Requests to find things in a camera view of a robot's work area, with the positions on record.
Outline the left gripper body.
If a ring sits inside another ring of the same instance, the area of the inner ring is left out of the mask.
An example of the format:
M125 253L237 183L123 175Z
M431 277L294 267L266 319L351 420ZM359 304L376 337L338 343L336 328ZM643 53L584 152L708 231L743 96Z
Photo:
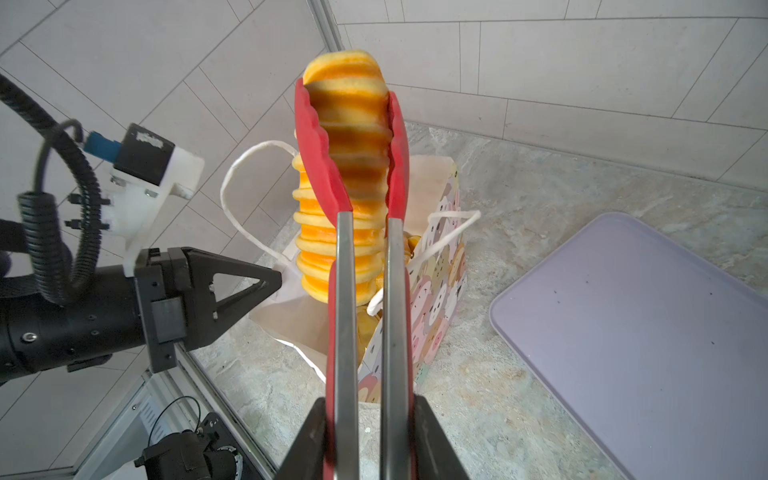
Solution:
M140 346L153 372L175 367L175 346L190 324L183 300L191 290L188 253L144 251L131 278L119 266L100 268L68 306L39 294L2 300L1 380L59 367L83 370Z

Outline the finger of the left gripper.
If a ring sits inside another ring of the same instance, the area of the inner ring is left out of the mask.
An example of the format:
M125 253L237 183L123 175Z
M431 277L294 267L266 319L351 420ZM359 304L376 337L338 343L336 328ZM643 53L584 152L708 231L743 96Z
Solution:
M184 248L182 252L187 259L191 285L183 291L186 315L183 343L188 351L214 343L282 286L282 274L272 268L196 248ZM251 280L252 284L218 299L216 276L241 277Z

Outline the striped spiral fake bread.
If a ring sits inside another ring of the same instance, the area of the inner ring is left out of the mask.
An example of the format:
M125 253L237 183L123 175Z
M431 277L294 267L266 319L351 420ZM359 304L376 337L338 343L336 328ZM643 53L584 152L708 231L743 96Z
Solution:
M389 90L374 57L363 50L328 53L312 60L302 77L320 126L329 136L329 154L339 168L353 207L356 302L366 305L383 278L389 146ZM293 197L301 233L297 267L302 286L321 302L329 299L330 268L336 258L336 230L323 213L298 154Z

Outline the lilac plastic tray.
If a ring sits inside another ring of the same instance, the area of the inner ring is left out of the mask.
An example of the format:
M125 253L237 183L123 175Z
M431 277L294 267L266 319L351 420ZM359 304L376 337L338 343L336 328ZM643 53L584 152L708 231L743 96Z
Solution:
M588 223L491 325L628 479L767 475L767 301L630 215Z

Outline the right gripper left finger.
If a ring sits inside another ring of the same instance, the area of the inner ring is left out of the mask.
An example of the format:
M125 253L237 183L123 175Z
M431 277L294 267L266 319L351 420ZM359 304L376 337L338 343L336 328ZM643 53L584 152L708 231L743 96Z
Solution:
M320 397L312 405L274 479L321 480L326 433L326 401Z

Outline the white cartoon paper bag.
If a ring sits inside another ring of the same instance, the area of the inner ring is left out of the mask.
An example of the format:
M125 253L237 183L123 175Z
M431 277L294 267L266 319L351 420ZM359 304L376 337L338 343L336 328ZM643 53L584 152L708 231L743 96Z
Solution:
M293 159L299 154L282 141L261 142L230 166L222 185L227 187L251 156L269 147L280 148ZM449 157L417 155L410 159L404 234L421 236L413 259L407 263L415 376L427 370L455 317L466 284L467 256L462 235L480 217L476 210L461 210L457 174L456 164ZM324 378L329 354L327 304L311 297L302 286L296 239L283 253L263 249L275 259L283 285L249 317L277 341L296 349ZM358 308L358 395L367 403L377 403L381 398L382 283L383 278L371 300Z

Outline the red metal tongs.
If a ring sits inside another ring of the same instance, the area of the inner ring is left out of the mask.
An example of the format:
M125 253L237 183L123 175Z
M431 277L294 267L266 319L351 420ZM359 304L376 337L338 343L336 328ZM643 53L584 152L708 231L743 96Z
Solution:
M336 258L329 274L329 354L326 368L323 476L360 476L356 278L353 207L341 173L330 156L329 135L321 126L303 83L295 86L295 124L300 155L317 201L336 230ZM388 100L393 138L388 148L386 267L383 285L380 476L417 476L413 440L414 399L410 344L410 286L404 251L410 155L405 124L395 94Z

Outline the ring shaped fake bread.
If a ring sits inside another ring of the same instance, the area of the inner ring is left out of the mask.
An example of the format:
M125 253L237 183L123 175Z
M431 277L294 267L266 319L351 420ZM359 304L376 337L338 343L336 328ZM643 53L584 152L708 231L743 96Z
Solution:
M421 236L405 233L403 235L403 239L404 239L404 257L405 257L405 261L409 263L415 255L415 250L416 250L416 247L418 246L418 243L421 240Z

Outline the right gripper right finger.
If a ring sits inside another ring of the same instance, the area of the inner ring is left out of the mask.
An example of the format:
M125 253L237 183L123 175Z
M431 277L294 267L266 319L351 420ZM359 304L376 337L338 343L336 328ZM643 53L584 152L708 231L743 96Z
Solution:
M427 399L414 397L413 450L418 480L469 480Z

